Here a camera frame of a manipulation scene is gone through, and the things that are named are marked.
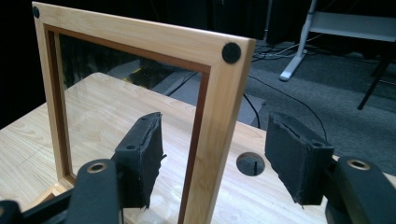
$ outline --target picture frame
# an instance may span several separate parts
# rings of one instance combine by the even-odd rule
[[[33,2],[59,183],[73,188],[59,35],[202,74],[178,223],[210,223],[255,40]]]

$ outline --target wood grain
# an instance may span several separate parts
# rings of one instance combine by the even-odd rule
[[[109,158],[135,121],[163,113],[160,174],[150,209],[127,209],[132,223],[177,223],[195,107],[103,74],[93,74],[65,92],[76,172],[87,161]],[[265,131],[237,122],[211,223],[327,223],[322,206],[295,204],[264,156]],[[0,198],[26,209],[56,183],[47,105],[0,130]],[[241,174],[244,152],[263,157],[258,176]],[[394,176],[389,176],[393,184]]]
[[[186,207],[181,209],[178,222],[210,223],[218,203],[221,181],[226,179],[223,178],[224,168],[230,156],[236,116],[255,40],[37,2],[33,2],[33,7],[40,12],[35,24],[58,180],[65,181],[68,187],[72,186],[72,170],[76,173],[87,161],[109,158],[138,118],[160,110],[166,130],[164,142],[175,142],[174,145],[166,145],[169,147],[167,150],[179,160],[164,161],[164,166],[171,169],[169,173],[166,173],[166,168],[163,169],[165,180],[159,180],[159,186],[161,189],[177,188],[171,191],[176,194],[175,198],[165,197],[163,192],[157,194],[165,202],[172,202],[173,199],[175,203],[169,203],[165,211],[150,209],[158,211],[157,216],[152,214],[151,217],[166,217],[166,221],[176,222],[175,216],[180,210],[177,189],[182,189],[178,186],[183,186],[186,166],[192,166],[191,186],[187,199],[184,198],[187,203],[181,205]],[[58,33],[115,49],[126,49],[155,60],[186,64],[208,73],[205,105],[198,104],[197,109],[202,111],[202,122],[200,125],[194,124],[194,129],[199,127],[199,131],[191,132],[193,118],[189,115],[180,117],[183,116],[184,105],[173,101],[177,110],[169,108],[171,106],[162,104],[167,99],[161,95],[126,85],[103,74],[91,75],[64,92],[57,48]],[[235,63],[226,63],[221,54],[229,43],[235,43],[241,51]],[[196,138],[195,158],[186,164],[190,141]]]

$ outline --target black cable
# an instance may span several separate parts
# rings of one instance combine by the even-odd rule
[[[283,49],[275,49],[274,50],[274,47],[268,47],[269,49],[268,50],[254,50],[254,52],[255,53],[272,53],[272,52],[280,52],[281,50],[284,50],[285,48],[283,48]]]
[[[356,0],[356,1],[352,4],[352,6],[347,10],[346,13],[349,13],[349,12],[359,3],[359,1],[360,1],[360,0]]]
[[[255,59],[265,59],[268,53],[278,53],[281,52],[282,50],[286,49],[280,49],[280,50],[273,50],[274,47],[269,48],[268,50],[263,50],[263,51],[254,51],[253,58]]]
[[[314,110],[312,110],[311,107],[309,107],[309,105],[307,105],[306,103],[304,103],[304,102],[302,102],[302,101],[300,101],[300,100],[298,100],[298,99],[296,99],[296,98],[294,98],[294,97],[292,97],[292,96],[286,94],[286,93],[283,92],[283,91],[278,90],[278,89],[275,88],[275,87],[272,87],[272,86],[270,86],[270,85],[264,83],[263,81],[259,80],[259,79],[256,78],[256,77],[251,77],[251,76],[248,76],[248,77],[257,80],[257,81],[259,81],[261,84],[263,84],[263,85],[265,85],[265,86],[267,86],[267,87],[273,89],[274,91],[278,91],[278,92],[280,92],[280,93],[282,93],[282,94],[288,96],[289,98],[291,98],[291,99],[297,101],[298,103],[300,103],[300,104],[306,106],[306,108],[308,108],[308,110],[311,111],[312,114],[314,114],[314,116],[318,119],[318,121],[319,121],[319,123],[320,123],[320,126],[321,126],[321,128],[322,128],[322,130],[323,130],[323,133],[324,133],[324,138],[325,138],[325,140],[327,141],[327,134],[326,134],[326,130],[325,130],[325,128],[324,128],[323,122],[321,121],[321,119],[319,118],[319,116],[314,112]]]
[[[247,95],[244,93],[244,97],[245,99],[247,99],[247,102],[250,104],[251,108],[253,109],[254,113],[256,114],[256,119],[257,119],[257,128],[260,129],[261,125],[260,125],[260,118],[259,118],[259,113],[257,112],[256,108],[254,107],[254,105],[250,102],[250,100],[248,99]]]
[[[321,37],[322,35],[324,35],[324,34],[316,35],[316,36],[314,36],[314,37],[312,37],[312,38],[309,38],[309,39],[307,39],[307,40],[305,41],[305,43],[306,43],[306,42],[309,42],[309,41],[311,41],[311,40],[314,40],[314,39],[316,39],[316,38],[318,38],[318,37]],[[291,52],[289,52],[289,53],[287,54],[287,55],[290,55],[291,53],[297,51],[296,48],[298,48],[299,45],[300,45],[300,44],[295,44],[295,45],[293,45],[293,46],[291,46],[291,47],[283,48],[283,49],[281,49],[280,51],[275,50],[275,51],[272,51],[272,52],[280,53],[280,52],[283,52],[283,51],[285,51],[285,52],[291,51]],[[275,59],[275,60],[278,60],[278,59],[281,59],[281,58],[284,58],[284,57],[285,57],[285,55],[279,55],[279,58],[277,58],[277,59]]]
[[[150,3],[151,3],[152,9],[154,10],[155,16],[157,17],[157,21],[158,21],[158,22],[161,22],[161,21],[160,21],[160,17],[158,16],[157,10],[155,9],[154,4],[152,3],[152,0],[149,0],[149,1],[150,1]]]
[[[324,10],[326,10],[327,8],[329,8],[334,2],[335,2],[335,0],[332,0],[326,7],[323,7],[322,9],[317,10],[317,11],[323,12]]]
[[[283,59],[283,58],[289,58],[288,56],[291,55],[293,52],[295,52],[296,50],[293,50],[289,53],[287,53],[286,55],[280,55],[278,58],[272,58],[272,59],[267,59],[266,55],[264,55],[262,58],[257,58],[255,56],[253,56],[253,58],[255,58],[255,60],[251,61],[252,63],[255,63],[257,61],[261,61],[261,60],[265,60],[265,61],[273,61],[273,60],[279,60],[279,59]]]
[[[270,48],[270,47],[266,46],[266,45],[256,45],[256,48],[254,49],[254,52],[256,52],[257,50],[262,49],[262,48]]]
[[[181,83],[174,88],[172,91],[169,91],[168,93],[166,93],[166,96],[171,96],[173,93],[175,93],[175,91],[177,91],[178,89],[180,89],[184,84],[186,84],[187,81],[189,81],[193,76],[197,75],[197,72],[192,72],[189,76],[185,76],[183,78],[183,80],[181,81]]]
[[[159,62],[159,61],[156,61],[156,62],[159,63],[160,65],[164,66],[164,67],[168,67],[168,68],[172,69],[172,71],[174,71],[174,72],[183,72],[183,71],[184,72],[185,71],[190,72],[190,70],[188,70],[188,69],[181,68],[181,67],[169,64],[169,63],[162,63],[162,62]]]
[[[336,53],[332,53],[331,51],[328,51],[326,49],[321,49],[321,48],[317,48],[317,47],[311,47],[311,46],[307,46],[305,47],[306,49],[308,49],[308,51],[312,51],[316,54],[321,54],[321,55],[332,55],[332,56],[336,56],[336,57],[341,57],[341,58],[345,58],[345,59],[349,59],[349,60],[353,60],[353,61],[357,61],[357,62],[361,62],[361,63],[369,63],[369,64],[375,64],[378,63],[379,61],[381,61],[380,59],[373,59],[373,60],[364,60],[364,59],[360,59],[358,57],[351,57],[351,56],[346,56],[346,55],[340,55],[340,54],[336,54]]]

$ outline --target wooden table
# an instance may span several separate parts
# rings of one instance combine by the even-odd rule
[[[162,161],[149,210],[126,209],[136,223],[177,223],[195,107],[104,74],[92,74],[65,92],[75,174],[88,161],[110,158],[135,121],[163,113]],[[265,131],[237,122],[212,223],[326,223],[324,204],[293,202],[264,156]],[[263,173],[240,173],[236,160],[255,152]],[[0,200],[26,210],[56,183],[47,105],[0,131]]]

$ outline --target gray carpet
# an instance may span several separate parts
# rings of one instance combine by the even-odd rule
[[[335,147],[335,155],[368,160],[382,171],[396,175],[396,87],[378,84],[363,110],[357,109],[373,80],[371,73],[377,66],[377,60],[364,60],[359,53],[343,57],[307,55],[292,78],[288,82],[282,82],[278,76],[290,60],[291,57],[287,57],[252,63],[245,93],[259,111],[259,119],[244,99],[238,120],[255,127],[260,122],[261,129],[266,130],[269,112],[277,111],[294,116],[324,137],[320,122],[312,112],[314,111],[323,123],[328,142]],[[138,63],[124,66],[126,72],[122,72],[121,66],[110,73],[113,76],[125,76]],[[384,78],[396,82],[395,67],[393,64]],[[175,72],[153,90],[166,94],[190,73]],[[190,79],[171,97],[194,105],[198,83],[198,77]]]

